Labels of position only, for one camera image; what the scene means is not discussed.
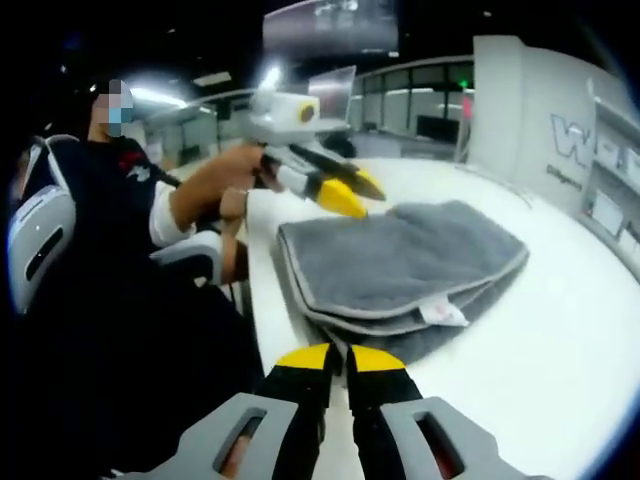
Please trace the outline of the person's left hand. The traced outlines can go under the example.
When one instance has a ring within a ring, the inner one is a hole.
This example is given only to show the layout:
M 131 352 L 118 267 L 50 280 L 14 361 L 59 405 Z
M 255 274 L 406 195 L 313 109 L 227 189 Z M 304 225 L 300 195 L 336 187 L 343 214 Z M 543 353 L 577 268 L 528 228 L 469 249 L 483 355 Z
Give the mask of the person's left hand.
M 222 186 L 248 190 L 260 184 L 274 192 L 282 192 L 283 187 L 274 174 L 262 166 L 263 153 L 264 149 L 259 145 L 241 144 L 219 155 L 214 163 Z

